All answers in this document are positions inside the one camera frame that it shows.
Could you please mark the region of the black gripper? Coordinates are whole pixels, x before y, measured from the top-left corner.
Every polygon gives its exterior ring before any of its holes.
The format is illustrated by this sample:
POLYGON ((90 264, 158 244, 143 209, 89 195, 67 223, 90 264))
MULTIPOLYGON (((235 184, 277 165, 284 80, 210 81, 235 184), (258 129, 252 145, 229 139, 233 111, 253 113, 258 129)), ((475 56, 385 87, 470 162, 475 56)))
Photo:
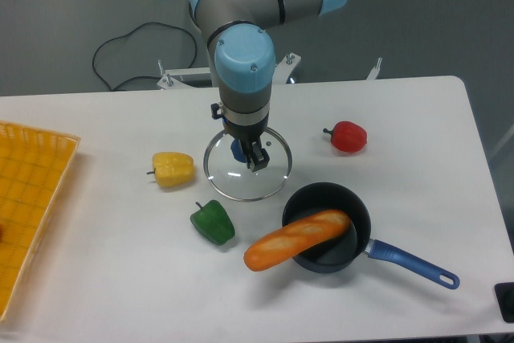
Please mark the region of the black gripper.
POLYGON ((257 140, 267 128, 268 104, 255 112, 236 112, 222 102, 218 102, 212 104, 210 110, 212 118, 221 119, 225 130, 232 137, 240 140, 239 144, 247 168, 252 172, 266 168, 268 153, 257 140))

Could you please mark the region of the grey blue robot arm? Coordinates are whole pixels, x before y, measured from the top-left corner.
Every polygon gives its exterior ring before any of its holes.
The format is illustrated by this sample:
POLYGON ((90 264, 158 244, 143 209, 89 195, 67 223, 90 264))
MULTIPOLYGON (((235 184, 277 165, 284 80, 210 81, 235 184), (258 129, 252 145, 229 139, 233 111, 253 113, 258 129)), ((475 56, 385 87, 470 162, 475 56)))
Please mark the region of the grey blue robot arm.
POLYGON ((212 116, 239 141, 249 170, 259 171, 269 162, 260 140, 275 74, 275 48, 267 29, 327 14, 347 1, 189 0, 190 18, 204 39, 221 99, 212 105, 212 116))

